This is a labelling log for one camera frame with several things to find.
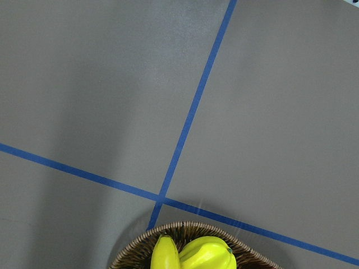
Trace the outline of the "yellow banana left in basket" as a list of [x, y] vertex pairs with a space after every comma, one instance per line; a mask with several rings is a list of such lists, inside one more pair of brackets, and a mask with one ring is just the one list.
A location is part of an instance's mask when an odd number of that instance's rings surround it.
[[151, 255], [150, 268], [181, 268], [177, 247], [169, 235], [161, 235]]

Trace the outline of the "brown wicker basket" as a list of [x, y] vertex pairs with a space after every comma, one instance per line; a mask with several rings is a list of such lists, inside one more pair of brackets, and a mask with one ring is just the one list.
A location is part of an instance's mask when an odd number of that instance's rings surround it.
[[109, 268], [279, 268], [235, 236], [203, 222], [154, 227], [124, 247]]

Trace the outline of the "yellow-green starfruit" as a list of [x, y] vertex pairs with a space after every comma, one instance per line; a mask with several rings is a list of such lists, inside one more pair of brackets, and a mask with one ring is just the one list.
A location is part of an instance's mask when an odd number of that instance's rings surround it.
[[215, 236], [202, 236], [184, 246], [179, 253], [181, 268], [237, 268], [227, 243]]

